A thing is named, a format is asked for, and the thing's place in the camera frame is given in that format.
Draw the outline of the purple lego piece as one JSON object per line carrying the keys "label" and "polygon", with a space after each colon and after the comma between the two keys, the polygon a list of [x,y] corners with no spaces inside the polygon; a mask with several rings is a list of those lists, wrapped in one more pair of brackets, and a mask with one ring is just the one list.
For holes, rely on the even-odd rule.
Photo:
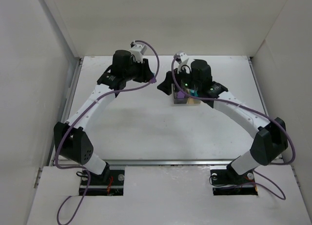
{"label": "purple lego piece", "polygon": [[184,99],[185,98],[185,94],[182,91],[179,91],[176,94],[176,98],[177,99]]}

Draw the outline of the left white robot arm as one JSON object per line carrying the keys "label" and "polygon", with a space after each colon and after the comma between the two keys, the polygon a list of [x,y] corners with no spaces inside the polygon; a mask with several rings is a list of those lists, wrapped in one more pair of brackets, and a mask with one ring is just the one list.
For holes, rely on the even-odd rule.
{"label": "left white robot arm", "polygon": [[54,126],[57,155],[74,161],[101,182],[108,179],[110,167],[94,152],[88,130],[128,81],[149,83],[154,77],[143,55],[144,51],[134,46],[129,50],[117,50],[112,64],[97,80],[82,107],[67,121]]}

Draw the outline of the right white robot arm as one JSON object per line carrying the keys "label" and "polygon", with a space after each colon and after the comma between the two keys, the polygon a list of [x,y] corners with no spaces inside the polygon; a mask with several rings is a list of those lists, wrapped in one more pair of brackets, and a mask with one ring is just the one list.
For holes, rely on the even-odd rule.
{"label": "right white robot arm", "polygon": [[221,184],[242,183],[252,170],[261,165],[269,165],[288,148],[290,141],[282,119],[270,120],[264,114],[240,105],[227,87],[213,80],[211,67],[205,60],[195,59],[188,72],[184,70],[186,63],[181,60],[177,62],[178,68],[166,73],[164,81],[157,86],[158,90],[171,95],[173,89],[177,88],[184,95],[201,100],[228,116],[253,139],[252,146],[246,153],[231,161],[225,170],[212,173]]}

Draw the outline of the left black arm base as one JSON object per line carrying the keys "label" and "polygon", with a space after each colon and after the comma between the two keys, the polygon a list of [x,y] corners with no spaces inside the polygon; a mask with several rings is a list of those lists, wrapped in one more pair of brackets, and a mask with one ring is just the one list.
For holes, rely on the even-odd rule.
{"label": "left black arm base", "polygon": [[86,196],[123,196],[125,168],[113,166],[105,181],[93,173],[90,176]]}

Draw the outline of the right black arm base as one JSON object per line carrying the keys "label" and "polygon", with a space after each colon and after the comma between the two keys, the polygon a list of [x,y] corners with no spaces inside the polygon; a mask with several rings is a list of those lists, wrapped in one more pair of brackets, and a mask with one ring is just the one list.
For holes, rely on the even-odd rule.
{"label": "right black arm base", "polygon": [[237,175],[228,169],[211,169],[209,183],[214,196],[258,195],[252,170]]}

